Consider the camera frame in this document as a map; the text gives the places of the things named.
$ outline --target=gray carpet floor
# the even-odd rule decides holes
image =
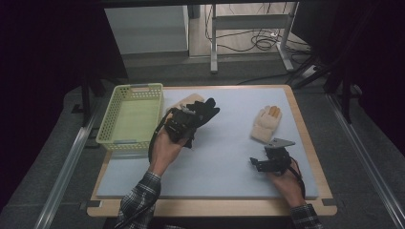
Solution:
[[[278,55],[220,58],[218,74],[209,72],[208,59],[153,57],[142,66],[124,58],[130,83],[160,82],[164,86],[236,85],[245,80],[263,78],[245,84],[284,84],[283,63]],[[325,78],[320,78],[294,95],[306,122],[309,135],[328,180],[338,212],[321,217],[326,228],[396,228],[380,196],[375,191],[362,163],[353,149],[332,106],[323,93]],[[105,111],[115,87],[103,80],[107,94],[100,98]],[[64,110],[24,180],[0,216],[0,228],[33,228],[53,188],[59,171],[75,141],[82,114],[72,114],[81,103],[80,89],[66,94]],[[377,169],[402,205],[405,203],[405,159],[393,143],[368,118],[356,99],[351,102],[352,126],[369,151]],[[96,145],[89,138],[87,146]],[[86,147],[75,167],[63,199],[55,213],[51,228],[109,228],[114,219],[92,218],[86,214],[85,202],[90,199],[101,162],[103,148]],[[187,228],[280,228],[273,218],[241,219],[156,219],[170,221]]]

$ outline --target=forearm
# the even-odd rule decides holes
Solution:
[[[160,196],[160,177],[146,172],[142,180],[121,200],[116,228],[147,228]]]
[[[291,208],[291,217],[297,229],[323,229],[312,204]]]

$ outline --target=person's right hand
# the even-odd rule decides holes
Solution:
[[[291,161],[291,168],[298,171],[298,166],[294,160]],[[266,173],[266,176],[274,183],[280,194],[286,199],[289,207],[298,207],[307,204],[302,196],[301,187],[297,178],[290,171],[277,177],[273,173]]]

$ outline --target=black glove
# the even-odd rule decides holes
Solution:
[[[168,118],[164,124],[170,139],[178,142],[182,138],[188,138],[184,147],[191,148],[197,128],[207,123],[220,111],[220,108],[215,108],[215,105],[215,100],[209,98],[204,103],[195,101],[194,104],[181,107],[181,110],[176,109],[173,116]]]

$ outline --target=person's left hand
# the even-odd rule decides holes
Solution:
[[[162,128],[156,137],[149,171],[162,176],[167,167],[177,158],[187,139],[172,142],[169,134]]]

